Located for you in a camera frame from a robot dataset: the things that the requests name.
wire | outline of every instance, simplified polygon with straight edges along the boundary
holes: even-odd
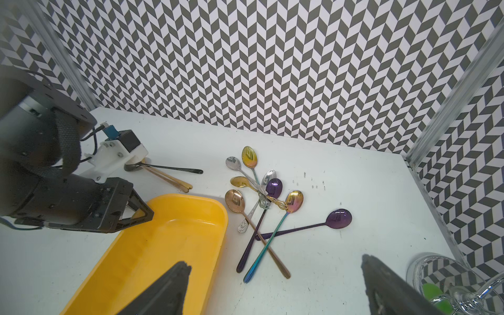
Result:
[[[81,141],[86,141],[88,140],[89,138],[91,138],[92,135],[95,135],[97,132],[99,131],[102,131],[103,129],[105,129],[105,126],[104,125],[100,125],[100,127],[98,127],[97,129],[94,129],[93,127],[93,131],[90,132],[87,136],[85,136],[84,138],[81,139]]]
[[[15,226],[14,224],[12,224],[11,222],[7,221],[6,219],[4,218],[0,218],[0,224],[3,224],[13,230],[18,230],[18,231],[32,231],[32,230],[40,230],[42,229],[42,226],[37,226],[37,227],[34,227],[34,228],[21,228],[21,227],[17,227]]]
[[[85,138],[85,139],[88,139],[90,136],[93,136],[93,140],[94,140],[94,143],[95,143],[95,149],[93,151],[93,155],[95,155],[96,152],[98,152],[98,140],[96,139],[96,133],[99,131],[98,129],[100,129],[100,127],[98,127],[97,129],[94,129],[94,127],[93,127],[93,131]],[[92,156],[89,156],[89,157],[81,160],[79,163],[86,162],[86,161],[90,160],[91,158],[92,158]]]
[[[51,87],[54,87],[54,85],[52,84],[51,80],[49,80],[49,78],[45,74],[38,73],[38,72],[33,71],[33,70],[26,70],[26,69],[23,69],[23,70],[26,71],[26,72],[28,72],[28,73],[31,73],[33,75],[43,77]]]

spoon bowl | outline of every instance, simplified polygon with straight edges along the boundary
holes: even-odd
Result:
[[[282,193],[283,184],[282,181],[278,178],[272,178],[268,184],[266,185],[266,191],[268,192],[268,196],[271,196],[275,199],[280,197]]]
[[[243,148],[243,151],[241,152],[241,160],[245,164],[246,167],[248,168],[254,168],[257,165],[257,154],[249,146],[246,146]]]
[[[236,189],[228,190],[224,196],[224,200],[232,212],[243,213],[245,215],[245,200],[239,191]]]
[[[126,172],[133,172],[133,171],[137,171],[140,169],[140,164],[125,164],[122,168],[126,171]]]
[[[251,185],[250,185],[250,182],[248,181],[248,179],[246,179],[245,177],[243,176],[237,176],[237,177],[233,177],[231,180],[231,185],[235,186],[235,187],[240,187],[240,188],[243,188],[243,187],[250,187],[252,189],[254,189]]]
[[[303,193],[300,191],[291,191],[288,195],[287,198],[285,199],[285,203],[288,206],[287,212],[288,213],[294,213],[299,208],[301,208],[303,204],[304,196]]]
[[[226,166],[233,171],[241,171],[240,160],[238,160],[234,156],[230,156],[226,159]]]
[[[326,225],[332,229],[342,229],[352,223],[352,214],[346,209],[331,212],[326,219]]]
[[[262,188],[266,188],[266,186],[268,185],[268,183],[270,182],[270,180],[272,180],[274,178],[277,178],[277,172],[274,169],[270,169],[266,173],[266,175],[264,175],[263,181],[261,181],[261,187]]]

yellow plastic tray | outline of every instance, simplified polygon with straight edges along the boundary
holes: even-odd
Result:
[[[154,219],[117,236],[61,314],[115,315],[178,261],[192,267],[183,314],[203,311],[226,233],[225,208],[179,194],[148,205]]]

black strap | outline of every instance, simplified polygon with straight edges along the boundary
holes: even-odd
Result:
[[[53,112],[58,133],[59,149],[63,158],[63,167],[34,167],[29,165],[25,165],[25,167],[31,172],[45,178],[62,178],[70,175],[79,166],[81,144],[75,118],[57,109]]]

chevron patterned wall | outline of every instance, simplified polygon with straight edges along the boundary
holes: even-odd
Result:
[[[44,74],[63,94],[80,103],[51,54],[16,6],[0,2],[0,64]]]
[[[102,105],[405,154],[501,1],[39,0]]]
[[[469,264],[504,271],[504,60],[419,165],[422,182]]]

